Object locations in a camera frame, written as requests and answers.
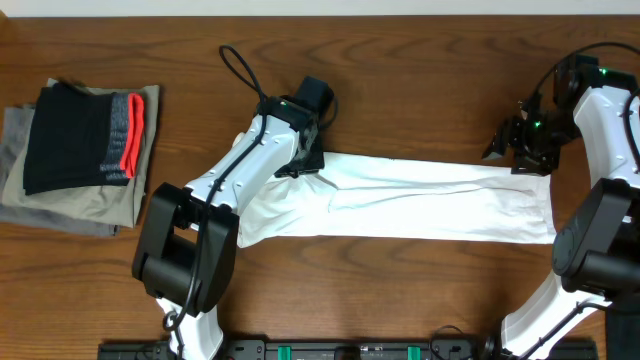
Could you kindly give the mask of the white t-shirt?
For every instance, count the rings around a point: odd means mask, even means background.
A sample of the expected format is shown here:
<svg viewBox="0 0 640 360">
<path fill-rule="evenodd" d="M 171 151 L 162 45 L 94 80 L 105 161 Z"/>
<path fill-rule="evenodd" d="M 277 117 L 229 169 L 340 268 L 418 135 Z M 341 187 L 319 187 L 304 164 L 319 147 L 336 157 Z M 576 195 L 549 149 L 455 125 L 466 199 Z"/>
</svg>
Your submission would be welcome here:
<svg viewBox="0 0 640 360">
<path fill-rule="evenodd" d="M 549 177 L 505 167 L 328 152 L 325 167 L 270 178 L 240 217 L 238 244 L 345 236 L 550 244 Z"/>
</svg>

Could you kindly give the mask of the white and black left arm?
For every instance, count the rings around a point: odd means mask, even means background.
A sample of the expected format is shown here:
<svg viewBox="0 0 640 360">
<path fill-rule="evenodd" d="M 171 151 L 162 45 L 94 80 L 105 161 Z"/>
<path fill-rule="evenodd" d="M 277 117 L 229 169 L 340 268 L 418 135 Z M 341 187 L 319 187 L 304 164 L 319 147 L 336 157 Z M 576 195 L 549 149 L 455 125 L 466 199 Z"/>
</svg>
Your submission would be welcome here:
<svg viewBox="0 0 640 360">
<path fill-rule="evenodd" d="M 333 94 L 271 97 L 244 136 L 210 170 L 151 197 L 132 265 L 164 311 L 177 359 L 212 359 L 223 343 L 216 306 L 230 283 L 240 216 L 274 175 L 319 169 L 320 122 Z"/>
</svg>

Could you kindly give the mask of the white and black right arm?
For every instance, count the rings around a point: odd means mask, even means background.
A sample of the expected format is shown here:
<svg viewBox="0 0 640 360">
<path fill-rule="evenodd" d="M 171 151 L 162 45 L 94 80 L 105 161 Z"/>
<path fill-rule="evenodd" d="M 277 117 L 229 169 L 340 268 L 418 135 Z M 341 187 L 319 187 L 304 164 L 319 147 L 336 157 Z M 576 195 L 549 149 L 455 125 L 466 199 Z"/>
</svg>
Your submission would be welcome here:
<svg viewBox="0 0 640 360">
<path fill-rule="evenodd" d="M 575 55 L 556 65 L 554 109 L 534 92 L 504 121 L 484 151 L 511 150 L 514 174 L 549 175 L 562 146 L 580 138 L 591 190 L 552 247 L 552 270 L 533 295 L 501 321 L 484 359 L 547 359 L 554 346 L 597 310 L 639 293 L 639 85 L 634 75 Z"/>
</svg>

